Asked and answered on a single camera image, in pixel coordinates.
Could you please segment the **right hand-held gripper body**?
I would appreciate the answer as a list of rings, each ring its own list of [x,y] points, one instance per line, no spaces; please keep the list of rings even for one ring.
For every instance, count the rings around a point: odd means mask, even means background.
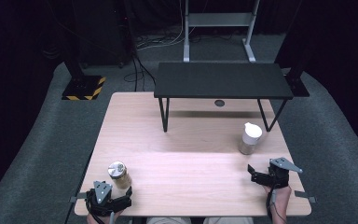
[[[303,170],[284,157],[269,160],[269,176],[272,178],[270,186],[273,189],[281,189],[288,186],[289,172],[293,171],[299,174]]]

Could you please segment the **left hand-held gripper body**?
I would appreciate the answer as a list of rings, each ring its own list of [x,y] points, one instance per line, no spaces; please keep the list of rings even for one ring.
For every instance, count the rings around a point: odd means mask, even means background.
[[[124,198],[111,198],[112,188],[111,184],[104,181],[94,181],[93,189],[87,191],[86,207],[90,214],[97,217],[108,217],[114,212],[115,202],[123,200]]]

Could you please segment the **glass jar with metal lid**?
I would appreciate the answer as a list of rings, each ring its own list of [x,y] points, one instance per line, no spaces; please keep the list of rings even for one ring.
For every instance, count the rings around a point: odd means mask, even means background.
[[[131,176],[127,166],[122,161],[114,161],[108,166],[107,172],[119,189],[128,189],[131,186]]]

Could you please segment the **white lidded jar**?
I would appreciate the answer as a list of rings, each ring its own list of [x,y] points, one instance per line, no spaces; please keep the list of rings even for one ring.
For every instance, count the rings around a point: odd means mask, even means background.
[[[241,137],[239,151],[244,155],[250,155],[255,151],[259,139],[263,134],[262,129],[251,122],[244,124],[244,131]]]

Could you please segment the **black shelf with metal legs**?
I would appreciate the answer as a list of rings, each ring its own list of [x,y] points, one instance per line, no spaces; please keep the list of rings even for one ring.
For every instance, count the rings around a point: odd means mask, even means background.
[[[164,131],[168,130],[170,100],[294,98],[276,63],[160,63],[154,97],[158,99]]]

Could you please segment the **person's left hand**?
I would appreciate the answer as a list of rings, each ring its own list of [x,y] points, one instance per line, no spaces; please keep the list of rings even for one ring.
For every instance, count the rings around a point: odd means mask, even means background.
[[[114,224],[120,215],[121,211],[114,213],[113,217],[96,217],[92,214],[88,214],[87,222],[88,224]]]

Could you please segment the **person's right hand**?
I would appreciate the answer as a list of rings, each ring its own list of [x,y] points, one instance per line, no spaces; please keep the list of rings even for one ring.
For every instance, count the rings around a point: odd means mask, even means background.
[[[272,191],[275,192],[274,195],[275,201],[273,202],[272,200],[268,200],[268,207],[271,214],[277,214],[279,216],[285,217],[290,195],[292,192],[291,187],[287,186],[284,188],[273,190],[271,187],[264,186],[263,189],[267,194],[269,194]]]

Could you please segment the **black equipment cart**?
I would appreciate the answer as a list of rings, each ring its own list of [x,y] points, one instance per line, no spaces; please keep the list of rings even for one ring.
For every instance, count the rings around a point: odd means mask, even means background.
[[[73,0],[80,64],[123,67],[134,53],[130,0]]]

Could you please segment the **black post with plain base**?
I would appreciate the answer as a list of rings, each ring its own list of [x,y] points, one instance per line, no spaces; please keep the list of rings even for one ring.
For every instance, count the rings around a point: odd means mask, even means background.
[[[301,75],[310,56],[307,43],[301,41],[305,34],[299,28],[302,3],[303,0],[298,0],[295,16],[290,23],[289,30],[275,59],[275,63],[284,72],[284,78],[295,97],[310,96],[301,80]]]

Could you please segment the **black post with striped base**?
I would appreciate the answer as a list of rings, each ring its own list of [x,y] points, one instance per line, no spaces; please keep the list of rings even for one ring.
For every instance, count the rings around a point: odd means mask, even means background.
[[[73,0],[60,0],[62,8],[57,17],[57,35],[61,36],[60,49],[71,79],[62,93],[63,100],[94,100],[105,82],[102,76],[87,76],[77,60],[76,13]]]

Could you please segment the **grey metal stand frame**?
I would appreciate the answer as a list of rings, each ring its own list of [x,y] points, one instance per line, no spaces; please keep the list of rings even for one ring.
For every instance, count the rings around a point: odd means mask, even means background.
[[[242,13],[190,13],[189,0],[185,0],[185,16],[184,16],[184,52],[183,61],[188,63],[190,61],[190,45],[189,34],[191,28],[197,27],[246,27],[247,35],[242,40],[248,61],[255,63],[256,58],[250,46],[255,21],[259,8],[260,0],[255,0],[251,12]]]

